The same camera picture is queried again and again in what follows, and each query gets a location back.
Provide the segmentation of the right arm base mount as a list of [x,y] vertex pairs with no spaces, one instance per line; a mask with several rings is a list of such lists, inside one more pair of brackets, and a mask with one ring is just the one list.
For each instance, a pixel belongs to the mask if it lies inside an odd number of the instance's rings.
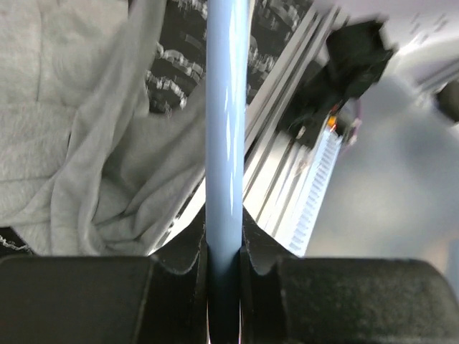
[[312,149],[326,126],[348,145],[355,139],[356,127],[353,118],[341,113],[346,102],[326,67],[313,60],[306,67],[278,123],[278,130]]

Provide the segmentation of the light blue hanger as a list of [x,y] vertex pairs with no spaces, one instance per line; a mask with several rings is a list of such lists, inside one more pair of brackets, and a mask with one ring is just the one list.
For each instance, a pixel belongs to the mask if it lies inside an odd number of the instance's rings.
[[248,1],[208,1],[205,227],[212,343],[238,343]]

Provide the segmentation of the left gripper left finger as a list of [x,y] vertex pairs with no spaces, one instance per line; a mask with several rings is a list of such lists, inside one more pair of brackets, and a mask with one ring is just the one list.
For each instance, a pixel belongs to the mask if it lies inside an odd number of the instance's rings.
[[1,260],[3,343],[205,343],[205,213],[150,257]]

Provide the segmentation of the grey tank top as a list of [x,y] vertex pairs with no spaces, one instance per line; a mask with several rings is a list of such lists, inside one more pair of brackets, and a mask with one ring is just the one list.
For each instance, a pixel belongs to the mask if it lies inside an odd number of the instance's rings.
[[1,252],[145,255],[204,169],[205,1],[1,3]]

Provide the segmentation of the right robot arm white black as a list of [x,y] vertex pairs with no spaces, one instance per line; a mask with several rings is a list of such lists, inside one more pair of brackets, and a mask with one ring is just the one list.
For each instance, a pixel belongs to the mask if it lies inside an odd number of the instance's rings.
[[326,39],[327,75],[344,101],[368,100],[372,109],[409,106],[417,87],[458,64],[458,23],[448,16],[393,25],[365,18],[333,30]]

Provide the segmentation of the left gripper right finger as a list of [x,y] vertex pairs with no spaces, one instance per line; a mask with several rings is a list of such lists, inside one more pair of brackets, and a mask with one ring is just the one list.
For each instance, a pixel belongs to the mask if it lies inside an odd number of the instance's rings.
[[299,258],[242,214],[244,343],[456,343],[458,301],[416,259]]

